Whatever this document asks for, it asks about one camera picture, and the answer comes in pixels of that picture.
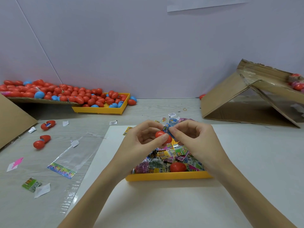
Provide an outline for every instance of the wooden table surface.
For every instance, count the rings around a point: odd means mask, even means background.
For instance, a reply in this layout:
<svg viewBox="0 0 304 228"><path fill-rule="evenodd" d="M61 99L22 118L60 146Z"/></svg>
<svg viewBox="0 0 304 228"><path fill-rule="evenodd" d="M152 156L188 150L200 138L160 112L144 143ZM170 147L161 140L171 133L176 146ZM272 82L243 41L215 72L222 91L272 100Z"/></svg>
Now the wooden table surface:
<svg viewBox="0 0 304 228"><path fill-rule="evenodd" d="M101 144L109 128L109 122L118 120L117 125L137 125L145 120L161 121L175 112L181 118L191 118L210 124L231 122L204 120L200 112L200 100L194 99L139 99L137 105L128 106L123 115L77 114L70 106L27 104L25 110L39 120L33 133L24 133L0 152L0 221L5 228L46 227L55 228L63 220L94 155L80 168L72 179L65 178L47 166L70 146L71 139L97 135L92 147ZM56 126L47 133L40 129L41 123L56 120ZM62 121L69 121L63 127ZM51 141L41 151L36 151L33 142L43 134L51 135ZM8 165L24 157L17 169L6 172ZM30 177L51 184L51 191L34 199L34 194L21 185Z"/></svg>

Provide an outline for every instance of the pink paper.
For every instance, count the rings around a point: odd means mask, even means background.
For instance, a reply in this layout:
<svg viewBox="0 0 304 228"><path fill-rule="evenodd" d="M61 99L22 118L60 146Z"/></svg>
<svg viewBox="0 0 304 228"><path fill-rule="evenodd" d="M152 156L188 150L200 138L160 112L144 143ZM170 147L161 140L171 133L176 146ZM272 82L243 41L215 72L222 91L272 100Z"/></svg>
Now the pink paper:
<svg viewBox="0 0 304 228"><path fill-rule="evenodd" d="M24 158L24 157L21 157L21 158L17 159L17 160L14 162L12 168L14 168L16 165L19 165L19 164L22 162L23 158Z"/></svg>

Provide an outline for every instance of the paper sheet on wall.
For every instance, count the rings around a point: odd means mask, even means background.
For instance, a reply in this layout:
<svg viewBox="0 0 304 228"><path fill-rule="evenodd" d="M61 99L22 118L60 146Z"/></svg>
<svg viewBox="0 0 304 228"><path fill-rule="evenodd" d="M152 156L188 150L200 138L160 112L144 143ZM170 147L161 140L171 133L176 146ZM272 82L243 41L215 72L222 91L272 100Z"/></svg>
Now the paper sheet on wall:
<svg viewBox="0 0 304 228"><path fill-rule="evenodd" d="M198 9L220 5L246 3L251 0L167 0L167 12Z"/></svg>

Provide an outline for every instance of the hand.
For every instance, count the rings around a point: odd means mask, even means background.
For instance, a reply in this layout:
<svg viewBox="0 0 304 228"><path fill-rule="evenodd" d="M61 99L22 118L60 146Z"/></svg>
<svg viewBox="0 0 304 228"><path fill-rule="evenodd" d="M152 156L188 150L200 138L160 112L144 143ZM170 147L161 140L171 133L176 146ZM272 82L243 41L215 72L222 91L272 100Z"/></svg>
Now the hand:
<svg viewBox="0 0 304 228"><path fill-rule="evenodd" d="M161 123L147 120L130 129L108 166L118 170L121 180L124 179L149 153L165 143L168 134L155 138L155 133L163 128Z"/></svg>
<svg viewBox="0 0 304 228"><path fill-rule="evenodd" d="M211 125L186 120L169 127L169 131L212 176L216 177L219 171L232 164Z"/></svg>

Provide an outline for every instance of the forearm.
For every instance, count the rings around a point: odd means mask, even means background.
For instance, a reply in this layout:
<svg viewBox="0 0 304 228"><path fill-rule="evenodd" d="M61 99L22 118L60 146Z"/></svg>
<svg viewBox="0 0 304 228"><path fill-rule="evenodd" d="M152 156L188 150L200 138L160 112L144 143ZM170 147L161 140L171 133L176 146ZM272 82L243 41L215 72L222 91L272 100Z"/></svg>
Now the forearm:
<svg viewBox="0 0 304 228"><path fill-rule="evenodd" d="M251 225L256 228L296 227L281 214L233 165L218 180L226 188Z"/></svg>
<svg viewBox="0 0 304 228"><path fill-rule="evenodd" d="M106 167L58 228L93 227L119 180L120 178L112 173L111 168Z"/></svg>

